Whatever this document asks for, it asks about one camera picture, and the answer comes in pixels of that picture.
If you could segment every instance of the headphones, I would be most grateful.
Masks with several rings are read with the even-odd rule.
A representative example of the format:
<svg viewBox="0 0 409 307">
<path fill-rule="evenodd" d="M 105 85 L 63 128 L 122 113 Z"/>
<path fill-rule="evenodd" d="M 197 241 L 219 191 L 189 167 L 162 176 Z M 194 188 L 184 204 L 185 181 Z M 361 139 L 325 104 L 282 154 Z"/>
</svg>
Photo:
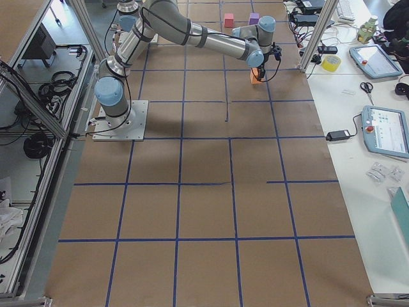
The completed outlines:
<svg viewBox="0 0 409 307">
<path fill-rule="evenodd" d="M 41 159 L 49 154 L 52 140 L 44 133 L 37 132 L 24 141 L 23 150 L 30 159 Z"/>
<path fill-rule="evenodd" d="M 408 77 L 409 75 L 403 75 L 402 77 L 399 78 L 399 83 L 396 84 L 395 86 L 395 94 L 402 96 L 405 95 L 409 99 L 409 84 L 401 82 L 402 78 Z"/>
</svg>

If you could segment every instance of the power adapter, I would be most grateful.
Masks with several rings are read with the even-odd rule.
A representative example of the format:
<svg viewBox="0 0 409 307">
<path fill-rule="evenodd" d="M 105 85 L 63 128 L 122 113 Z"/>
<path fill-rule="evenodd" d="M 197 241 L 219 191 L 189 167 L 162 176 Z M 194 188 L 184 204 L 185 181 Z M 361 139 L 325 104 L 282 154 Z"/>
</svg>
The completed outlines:
<svg viewBox="0 0 409 307">
<path fill-rule="evenodd" d="M 290 14 L 289 21 L 296 27 L 314 27 L 318 21 L 317 15 Z"/>
<path fill-rule="evenodd" d="M 352 137 L 352 135 L 350 134 L 348 130 L 338 130 L 338 131 L 328 132 L 325 139 L 329 142 L 333 142 L 333 141 L 341 141 L 343 139 L 349 139 L 350 137 Z"/>
<path fill-rule="evenodd" d="M 320 54 L 337 54 L 338 48 L 336 46 L 318 46 L 318 53 Z"/>
<path fill-rule="evenodd" d="M 316 63 L 316 64 L 321 64 L 321 57 L 317 54 L 314 54 L 313 58 L 311 59 L 311 62 Z"/>
<path fill-rule="evenodd" d="M 30 111 L 24 106 L 24 104 L 21 102 L 21 100 L 17 103 L 17 105 L 14 107 L 14 114 L 17 116 L 24 116 L 24 115 L 30 115 Z"/>
</svg>

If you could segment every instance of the pink cube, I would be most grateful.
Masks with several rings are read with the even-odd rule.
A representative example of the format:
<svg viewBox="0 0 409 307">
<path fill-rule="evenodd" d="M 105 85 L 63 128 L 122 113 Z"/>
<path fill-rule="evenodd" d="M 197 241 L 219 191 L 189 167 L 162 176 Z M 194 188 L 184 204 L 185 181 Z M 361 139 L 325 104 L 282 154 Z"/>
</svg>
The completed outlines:
<svg viewBox="0 0 409 307">
<path fill-rule="evenodd" d="M 258 24 L 259 19 L 260 19 L 260 14 L 259 13 L 250 13 L 249 25 Z"/>
<path fill-rule="evenodd" d="M 235 26 L 235 16 L 232 13 L 224 14 L 224 27 L 233 28 Z"/>
</svg>

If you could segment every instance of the computer screen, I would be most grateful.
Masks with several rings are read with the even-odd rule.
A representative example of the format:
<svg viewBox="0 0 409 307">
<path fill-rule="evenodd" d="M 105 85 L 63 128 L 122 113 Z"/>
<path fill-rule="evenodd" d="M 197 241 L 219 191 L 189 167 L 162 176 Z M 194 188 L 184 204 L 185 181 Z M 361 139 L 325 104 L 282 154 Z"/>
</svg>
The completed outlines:
<svg viewBox="0 0 409 307">
<path fill-rule="evenodd" d="M 376 139 L 375 147 L 392 152 L 408 153 L 401 113 L 372 109 L 371 114 Z"/>
</svg>

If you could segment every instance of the purple cube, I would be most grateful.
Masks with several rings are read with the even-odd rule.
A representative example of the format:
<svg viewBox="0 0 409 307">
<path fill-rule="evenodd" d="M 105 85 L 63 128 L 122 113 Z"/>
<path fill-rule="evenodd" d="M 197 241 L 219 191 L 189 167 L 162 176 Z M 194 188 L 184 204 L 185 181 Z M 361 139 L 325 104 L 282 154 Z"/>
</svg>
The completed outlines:
<svg viewBox="0 0 409 307">
<path fill-rule="evenodd" d="M 259 19 L 260 19 L 259 13 L 250 13 L 249 25 L 258 24 Z"/>
</svg>

